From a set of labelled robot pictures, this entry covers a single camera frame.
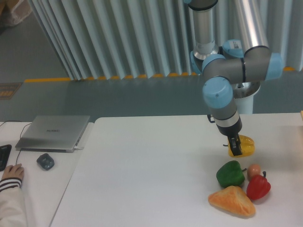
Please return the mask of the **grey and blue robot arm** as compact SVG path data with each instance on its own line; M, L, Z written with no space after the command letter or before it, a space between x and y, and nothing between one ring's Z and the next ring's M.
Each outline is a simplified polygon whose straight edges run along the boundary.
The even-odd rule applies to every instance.
M228 138L234 156L242 155L239 132L242 122L234 101L232 85L281 77L284 64L279 53L272 53L257 2L236 0L243 56L227 59L214 37L216 0L187 0L193 12L196 44L190 54L193 70L203 76L202 94L219 132Z

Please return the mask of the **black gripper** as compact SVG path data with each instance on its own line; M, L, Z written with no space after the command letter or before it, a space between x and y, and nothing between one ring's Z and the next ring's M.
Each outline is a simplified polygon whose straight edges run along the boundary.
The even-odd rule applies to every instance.
M219 132L228 137L229 148L234 156L242 155L241 140L239 132L242 129L242 121L238 120L234 125L229 127L221 127L217 125Z

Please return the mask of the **striped white sleeve forearm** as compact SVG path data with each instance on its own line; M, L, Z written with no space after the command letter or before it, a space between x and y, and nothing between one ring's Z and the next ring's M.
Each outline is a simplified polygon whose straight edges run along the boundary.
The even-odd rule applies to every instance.
M0 181L0 226L27 227L22 180L11 177Z

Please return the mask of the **person's hand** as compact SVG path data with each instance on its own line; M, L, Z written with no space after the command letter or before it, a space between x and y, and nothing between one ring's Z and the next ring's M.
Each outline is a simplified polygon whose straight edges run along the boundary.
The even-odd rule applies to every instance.
M22 166L22 164L7 166L4 169L1 179L4 180L8 178L18 178L22 181L24 178L24 167Z

